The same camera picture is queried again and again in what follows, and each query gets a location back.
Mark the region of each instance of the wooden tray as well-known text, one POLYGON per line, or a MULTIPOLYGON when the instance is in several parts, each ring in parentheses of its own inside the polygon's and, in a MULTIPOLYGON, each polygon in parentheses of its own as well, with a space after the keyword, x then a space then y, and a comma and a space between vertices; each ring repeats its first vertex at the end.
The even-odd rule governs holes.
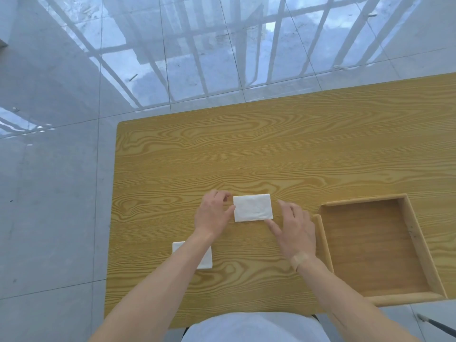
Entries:
POLYGON ((320 207, 334 273, 378 306, 447 298, 406 194, 320 207))

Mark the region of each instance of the hand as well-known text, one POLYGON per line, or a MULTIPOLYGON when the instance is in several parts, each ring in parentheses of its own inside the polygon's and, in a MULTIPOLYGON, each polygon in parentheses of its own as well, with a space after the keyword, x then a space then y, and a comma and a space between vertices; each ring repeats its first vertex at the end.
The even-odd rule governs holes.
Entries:
POLYGON ((223 209, 223 202, 231 193, 226 190, 212 190, 206 193, 195 214, 195 231, 202 233, 204 236, 209 236, 214 241, 222 234, 228 220, 234 214, 234 205, 231 205, 228 210, 223 209))
POLYGON ((315 224, 309 212, 302 211, 299 205, 278 201, 282 208, 284 226, 282 229, 272 220, 265 220, 272 234, 275 235, 282 254, 290 260, 299 252, 305 252, 309 258, 315 258, 315 224))

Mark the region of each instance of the forearm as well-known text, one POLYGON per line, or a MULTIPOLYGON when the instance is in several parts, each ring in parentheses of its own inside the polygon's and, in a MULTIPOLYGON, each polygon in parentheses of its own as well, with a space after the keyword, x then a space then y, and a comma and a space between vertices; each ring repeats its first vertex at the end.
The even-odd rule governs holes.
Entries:
POLYGON ((298 272, 347 342, 418 341, 331 273, 319 259, 305 261, 298 272))
POLYGON ((161 341, 212 240, 208 235, 192 234, 122 299, 90 342, 161 341))

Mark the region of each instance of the person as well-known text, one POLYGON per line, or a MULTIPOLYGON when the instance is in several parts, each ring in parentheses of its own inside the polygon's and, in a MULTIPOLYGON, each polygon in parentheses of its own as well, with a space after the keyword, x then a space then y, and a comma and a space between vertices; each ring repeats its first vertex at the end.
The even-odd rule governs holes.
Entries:
MULTIPOLYGON (((195 230, 155 271, 134 287, 108 314, 90 342, 161 341, 177 312, 203 255, 222 234, 235 206, 224 209, 231 196, 212 190, 195 214, 195 230)), ((283 227, 266 220, 282 254, 313 291, 345 341, 419 341, 398 323, 330 272, 316 258, 315 226, 309 212, 279 201, 283 227)), ((328 342, 320 323, 284 312, 228 313, 191 326, 182 341, 305 341, 328 342)))

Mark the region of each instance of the white shirt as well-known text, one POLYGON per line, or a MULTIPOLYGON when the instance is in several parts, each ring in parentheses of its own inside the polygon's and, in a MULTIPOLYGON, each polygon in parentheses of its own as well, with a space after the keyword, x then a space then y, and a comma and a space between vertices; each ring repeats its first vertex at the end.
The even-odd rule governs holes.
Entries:
POLYGON ((314 318, 285 312, 228 313, 192 325, 182 342, 330 342, 314 318))

